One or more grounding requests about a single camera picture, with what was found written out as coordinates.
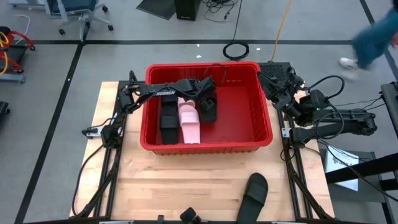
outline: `black metal frame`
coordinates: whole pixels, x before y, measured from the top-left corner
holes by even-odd
[[[363,177],[377,175],[381,185],[381,190],[383,191],[398,190],[398,153],[384,156],[378,159],[376,159],[376,155],[374,154],[374,152],[371,152],[371,155],[372,160],[353,165],[351,166],[351,168],[353,168]],[[393,172],[394,178],[383,180],[381,174],[384,174],[386,172]],[[355,175],[348,167],[335,170],[333,172],[328,172],[325,174],[325,176],[328,183],[337,183],[358,178],[358,176]],[[386,218],[386,222],[387,224],[395,224],[396,222],[394,220],[394,215],[388,197],[385,195],[383,195],[383,197],[384,202],[381,202],[381,205],[383,208],[384,217]]]
[[[121,88],[126,86],[128,83],[129,83],[129,81],[119,81],[118,92]],[[113,109],[112,114],[115,114],[115,112],[117,112],[117,110],[118,110],[117,107],[119,106],[119,104],[117,102],[118,102],[118,95],[116,95],[114,109]],[[119,164],[120,164],[120,158],[121,158],[120,155],[121,155],[121,151],[123,148],[122,144],[123,144],[123,139],[124,139],[124,128],[125,127],[126,127],[126,121],[124,121],[123,125],[122,125],[122,133],[120,135],[120,138],[121,138],[120,147],[117,147],[114,149],[116,151],[115,157],[114,157],[115,158],[114,162],[118,163],[118,167],[116,169],[116,175],[112,178],[112,181],[109,186],[109,196],[108,196],[108,202],[106,203],[106,210],[105,210],[105,217],[109,217],[109,218],[111,217],[111,214],[112,214],[113,199],[114,199],[114,194],[116,191],[116,182],[118,181]],[[99,178],[99,185],[102,185],[105,182],[105,178],[108,173],[109,161],[111,159],[112,150],[113,149],[111,149],[111,148],[106,148],[104,162],[103,162],[103,166],[102,166],[102,170],[101,170],[101,177]],[[100,216],[102,199],[103,199],[103,195],[101,195],[101,198],[98,200],[98,202],[94,208],[94,214],[93,214],[94,217]]]
[[[118,84],[118,89],[124,87],[125,85],[127,85],[129,82],[128,81],[119,81]],[[118,110],[117,108],[118,104],[117,104],[117,97],[115,99],[115,106],[114,106],[114,111],[113,114]],[[282,112],[281,111],[277,111],[278,113],[278,120],[279,120],[279,128],[280,128],[280,133],[281,136],[283,136],[282,133],[282,128],[285,127],[284,124],[284,120],[282,117]],[[289,125],[291,128],[294,128],[294,122],[292,119],[289,119]],[[126,121],[123,123],[122,125],[122,134],[120,135],[121,141],[123,142],[123,138],[124,138],[124,128],[126,127]],[[285,158],[290,158],[290,152],[289,149],[291,149],[291,145],[290,145],[290,141],[289,138],[283,138],[282,137],[282,145],[283,145],[283,150],[284,150],[284,156]],[[110,148],[106,148],[106,152],[105,152],[105,156],[104,156],[104,162],[103,162],[103,167],[102,167],[102,171],[101,171],[101,177],[99,180],[99,183],[102,184],[105,182],[105,177],[108,174],[108,167],[109,167],[109,161],[111,158],[111,154],[112,154],[112,150]],[[114,162],[117,162],[119,165],[119,161],[121,158],[121,150],[122,150],[122,144],[119,144],[119,146],[114,149],[116,152],[115,154],[115,159]],[[302,183],[302,186],[307,187],[306,182],[305,182],[305,173],[304,173],[304,169],[303,169],[303,164],[302,164],[302,158],[300,155],[300,151],[295,149],[295,159],[296,159],[296,163],[297,163],[297,170],[298,170],[298,177]],[[286,161],[286,168],[290,169],[291,163],[290,161],[288,161],[287,159]],[[111,214],[112,214],[112,209],[113,209],[113,201],[114,201],[114,195],[115,195],[115,191],[116,191],[116,182],[117,182],[117,173],[118,173],[118,166],[116,169],[116,175],[112,178],[111,183],[110,183],[110,188],[109,188],[109,197],[108,197],[108,201],[106,203],[106,211],[105,211],[105,216],[101,217],[100,216],[100,211],[101,211],[101,205],[102,205],[102,199],[103,199],[103,195],[101,195],[100,199],[98,200],[95,209],[94,209],[94,213],[93,213],[93,217],[88,218],[88,217],[76,217],[76,218],[72,218],[69,220],[54,220],[54,221],[47,221],[47,222],[37,222],[36,224],[66,224],[66,223],[84,223],[84,224],[97,224],[99,222],[105,222],[105,221],[110,221],[111,220]],[[294,210],[294,217],[295,217],[295,221],[296,222],[300,222],[300,223],[313,223],[313,224],[317,224],[317,223],[339,223],[339,224],[355,224],[353,222],[344,222],[344,221],[339,221],[339,220],[334,220],[334,219],[314,219],[313,218],[313,214],[312,214],[312,208],[311,205],[309,203],[309,200],[311,200],[310,198],[306,198],[305,194],[304,196],[304,205],[305,205],[305,213],[307,217],[302,217],[300,214],[300,207],[299,207],[299,201],[298,201],[298,197],[297,197],[297,189],[296,189],[296,183],[295,181],[297,181],[297,179],[294,181],[294,178],[292,176],[288,176],[289,178],[289,187],[290,187],[290,193],[292,196],[292,203],[293,203],[293,210]],[[391,180],[386,180],[383,183],[383,186],[385,188],[394,188],[394,184],[392,183]],[[384,203],[382,205],[384,213],[385,214],[392,214],[391,212],[391,208],[390,205],[388,203],[388,200],[386,199],[386,203]],[[388,224],[390,223],[394,223],[393,222],[394,219],[391,218],[390,216],[390,220],[387,219]],[[163,223],[163,224],[177,224],[177,223],[181,223],[181,221],[161,221],[159,222],[159,220],[134,220],[135,224],[159,224],[159,223]],[[213,221],[208,221],[207,223],[209,224],[235,224],[236,222],[233,221],[217,221],[217,222],[213,222]],[[269,224],[272,222],[257,222],[258,224]]]

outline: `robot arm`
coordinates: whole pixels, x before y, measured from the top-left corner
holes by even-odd
[[[199,104],[200,111],[208,110],[214,106],[214,102],[207,99],[205,93],[215,91],[215,84],[212,78],[205,78],[202,81],[196,78],[179,80],[176,83],[166,83],[157,85],[147,85],[144,82],[137,81],[135,74],[130,71],[130,84],[119,90],[117,104],[117,111],[111,122],[103,127],[87,128],[82,133],[92,138],[94,136],[101,136],[103,145],[102,147],[108,149],[120,148],[123,123],[128,114],[133,113],[139,109],[145,102],[152,97],[177,95],[184,97],[185,100],[195,100]],[[132,94],[138,96],[138,99],[134,101]],[[106,187],[111,182],[113,177],[118,171],[118,161],[115,159],[111,170],[108,172],[103,184],[98,187],[93,198],[84,207],[84,209],[77,214],[77,217],[88,217],[94,208],[96,202],[101,198]]]
[[[281,110],[285,117],[292,118],[299,126],[315,125],[314,128],[294,128],[289,131],[290,142],[297,147],[304,147],[311,139],[335,137],[341,133],[353,133],[369,136],[375,132],[377,126],[374,123],[375,115],[363,109],[332,110],[327,107],[333,105],[329,99],[341,93],[344,87],[333,96],[325,96],[319,90],[311,90],[313,86],[327,78],[341,77],[330,76],[323,78],[310,88],[304,88],[304,81],[296,75],[294,68],[289,67],[284,74],[272,74],[262,71],[258,73],[259,81],[268,100],[271,100],[274,108]],[[308,90],[309,94],[296,101],[294,95],[299,90]]]

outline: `office chair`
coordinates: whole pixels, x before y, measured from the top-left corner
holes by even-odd
[[[113,30],[110,21],[94,16],[98,9],[108,12],[104,3],[98,4],[98,0],[47,0],[53,19],[62,19],[62,26],[70,25],[74,22],[80,23],[80,41],[83,40],[85,26],[90,27],[92,21],[108,24],[108,29]],[[63,29],[59,30],[61,35],[65,34]]]

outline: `wooden table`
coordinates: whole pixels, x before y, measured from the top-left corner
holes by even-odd
[[[93,118],[93,125],[112,116],[118,82],[103,82]],[[112,220],[179,220],[180,214],[193,207],[205,220],[236,220],[249,176],[258,172],[268,181],[269,192],[259,221],[294,220],[288,174],[279,157],[282,140],[276,110],[268,101],[274,139],[267,147],[247,154],[209,154],[192,156],[157,156],[139,142],[142,109],[127,118]],[[88,140],[84,160],[100,146],[101,139]],[[318,150],[315,140],[307,144]],[[103,165],[103,149],[84,169],[76,210],[81,211],[98,188]],[[309,191],[325,211],[334,216],[320,156],[301,150]],[[301,216],[305,216],[301,191]],[[104,215],[106,200],[101,206]]]

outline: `black slide sandal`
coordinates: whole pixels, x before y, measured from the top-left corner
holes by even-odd
[[[266,178],[259,173],[253,173],[246,184],[236,223],[255,224],[266,202],[267,194]]]
[[[200,108],[201,120],[206,123],[217,121],[217,96],[216,93],[204,93],[197,99]]]

